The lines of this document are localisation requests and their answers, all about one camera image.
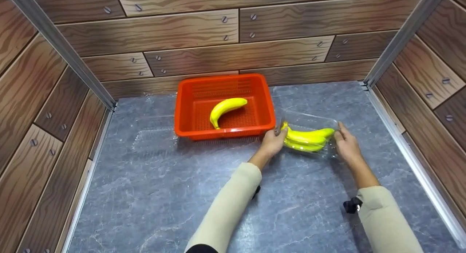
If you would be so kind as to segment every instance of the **marble surface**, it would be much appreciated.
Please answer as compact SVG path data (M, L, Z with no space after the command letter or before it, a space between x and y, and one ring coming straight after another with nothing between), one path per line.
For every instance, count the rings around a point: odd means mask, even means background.
M397 199L425 252L460 252L357 82L272 87L276 108L342 120ZM173 134L175 96L121 99L68 252L182 252L256 138L205 142ZM343 201L356 194L337 159L283 150L263 172L228 252L371 252Z

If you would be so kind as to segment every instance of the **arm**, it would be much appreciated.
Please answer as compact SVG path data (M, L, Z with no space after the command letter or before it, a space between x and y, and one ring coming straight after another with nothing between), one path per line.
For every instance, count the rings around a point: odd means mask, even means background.
M338 154L347 163L363 202L358 212L364 231L375 253L422 252L416 236L404 218L390 191L382 187L367 165L358 141L338 124L335 132Z
M241 163L212 202L185 252L195 245L208 245L218 253L226 252L232 233L262 179L262 169L283 147L286 130L275 136L266 133L261 147L247 163Z

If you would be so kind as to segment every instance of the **metal frame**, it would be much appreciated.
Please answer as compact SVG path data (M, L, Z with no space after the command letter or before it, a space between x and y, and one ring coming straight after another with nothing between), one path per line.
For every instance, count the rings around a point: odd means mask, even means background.
M71 239L73 238L73 234L75 233L76 225L78 224L79 216L81 214L81 210L83 209L84 201L86 200L87 193L89 191L90 182L92 181L92 176L94 175L95 165L97 164L100 156L100 152L102 150L102 145L105 137L107 136L108 126L112 121L113 112L109 111L106 114L107 118L105 121L105 125L103 126L102 135L100 136L99 144L97 145L97 149L95 150L95 156L92 161L92 165L89 168L89 173L86 178L86 183L84 184L83 191L80 194L79 202L76 207L75 215L73 216L73 221L71 222L70 229L68 230L68 234L66 236L65 243L63 244L62 253L66 253L68 248L70 247Z
M29 19L42 36L62 56L76 74L110 110L115 108L115 100L110 96L105 87L99 82L92 71L76 53L75 49L63 37L55 24L47 14L40 8L35 0L11 0L19 10Z
M456 244L459 248L466 248L466 233L456 217L453 215L450 207L445 202L442 195L438 192L435 184L432 182L426 170L414 155L413 151L409 147L409 144L396 128L395 123L391 120L390 116L386 112L374 91L370 88L367 94L373 107L376 109L379 117L382 119L383 124L388 129L393 140L395 140L396 145L401 150L401 153L408 162L408 165L411 167L414 175L419 180L419 183L421 183L421 186L426 191L427 196L431 200L441 219L444 221Z
M376 64L369 71L369 74L364 79L364 83L368 87L373 87L380 79L383 73L388 69L390 64L400 54L401 50L408 44L408 41L426 21L426 19L435 10L441 0L420 0L414 10L406 19L406 22L401 26L400 30L395 34L388 46L383 51Z

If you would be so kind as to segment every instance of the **banana bunch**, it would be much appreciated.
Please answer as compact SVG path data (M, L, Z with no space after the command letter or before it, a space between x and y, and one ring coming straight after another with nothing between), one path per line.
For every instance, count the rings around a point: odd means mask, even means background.
M291 130L286 121L283 122L281 129L283 130L285 127L288 127L288 133L284 141L285 146L304 152L320 151L325 146L328 138L335 132L333 129L308 132Z
M219 130L218 119L225 114L246 105L248 100L244 98L230 98L218 103L210 112L210 122L216 130Z

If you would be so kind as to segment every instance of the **wall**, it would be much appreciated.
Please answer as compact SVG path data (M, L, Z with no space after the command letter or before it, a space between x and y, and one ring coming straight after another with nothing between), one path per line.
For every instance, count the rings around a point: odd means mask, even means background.
M115 99L259 72L364 79L419 0L36 0Z
M374 91L466 230L466 0L442 0Z
M105 108L10 0L0 26L0 248L55 252Z

